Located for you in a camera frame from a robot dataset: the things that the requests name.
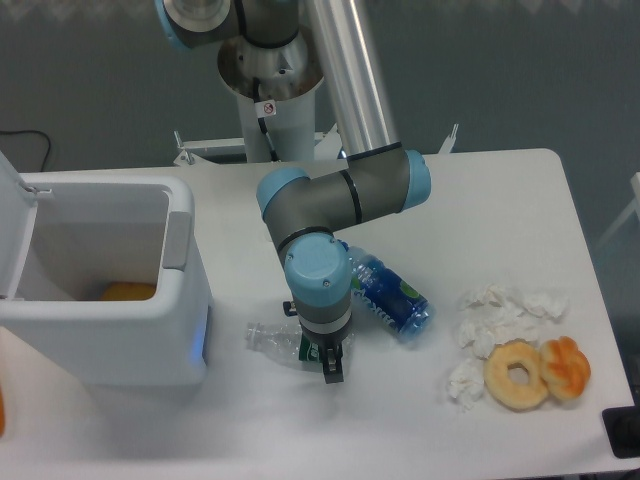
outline orange object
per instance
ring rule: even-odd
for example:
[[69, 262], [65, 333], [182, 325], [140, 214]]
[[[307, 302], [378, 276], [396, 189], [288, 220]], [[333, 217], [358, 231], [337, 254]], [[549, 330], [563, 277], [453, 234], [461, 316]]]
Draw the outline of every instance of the orange object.
[[572, 338], [560, 337], [540, 347], [540, 375], [553, 396], [572, 400], [582, 395], [591, 378], [591, 366]]
[[146, 283], [115, 282], [104, 291], [100, 300], [104, 302], [126, 302], [149, 300], [156, 293], [155, 285]]

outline silver metal pole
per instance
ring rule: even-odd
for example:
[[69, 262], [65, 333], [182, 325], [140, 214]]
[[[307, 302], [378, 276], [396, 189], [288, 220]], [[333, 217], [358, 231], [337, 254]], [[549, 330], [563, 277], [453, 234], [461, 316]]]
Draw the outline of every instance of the silver metal pole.
[[363, 0], [306, 0], [347, 155], [398, 142]]

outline orange pastry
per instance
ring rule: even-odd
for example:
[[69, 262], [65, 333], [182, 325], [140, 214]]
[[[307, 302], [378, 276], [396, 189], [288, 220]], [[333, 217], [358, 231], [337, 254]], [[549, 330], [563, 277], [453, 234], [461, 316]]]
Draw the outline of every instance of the orange pastry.
[[540, 359], [540, 375], [554, 397], [573, 400], [582, 395], [591, 378], [591, 367], [572, 338], [560, 337], [543, 343]]

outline crumpled tissue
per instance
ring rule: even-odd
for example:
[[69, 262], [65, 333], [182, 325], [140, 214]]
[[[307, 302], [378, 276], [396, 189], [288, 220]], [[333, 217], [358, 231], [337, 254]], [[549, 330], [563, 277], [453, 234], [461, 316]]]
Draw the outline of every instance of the crumpled tissue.
[[471, 344], [476, 357], [487, 358], [496, 345], [518, 339], [537, 341], [542, 322], [562, 319], [569, 300], [557, 293], [525, 294], [491, 284], [464, 295], [460, 307], [467, 310], [467, 318], [458, 329], [458, 345], [464, 348]]
[[475, 358], [467, 358], [449, 376], [447, 387], [449, 395], [470, 410], [484, 392], [482, 362]]
[[460, 348], [471, 346], [477, 358], [464, 360], [449, 377], [447, 391], [469, 410], [484, 391], [482, 365], [496, 345], [512, 340], [536, 342], [546, 320], [560, 321], [569, 299], [546, 291], [523, 293], [517, 288], [490, 284], [465, 294], [459, 305], [467, 317], [456, 332]]

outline glazed donut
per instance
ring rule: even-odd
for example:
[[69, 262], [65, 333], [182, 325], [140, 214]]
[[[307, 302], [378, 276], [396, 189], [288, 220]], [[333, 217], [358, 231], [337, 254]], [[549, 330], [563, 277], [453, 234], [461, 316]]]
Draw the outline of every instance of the glazed donut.
[[573, 339], [560, 337], [540, 347], [540, 375], [554, 397], [572, 400], [582, 395], [591, 366]]
[[[529, 374], [527, 384], [509, 377], [509, 369], [522, 367]], [[549, 391], [540, 377], [540, 354], [525, 342], [497, 346], [484, 365], [484, 381], [493, 397], [514, 410], [533, 408], [547, 398]]]

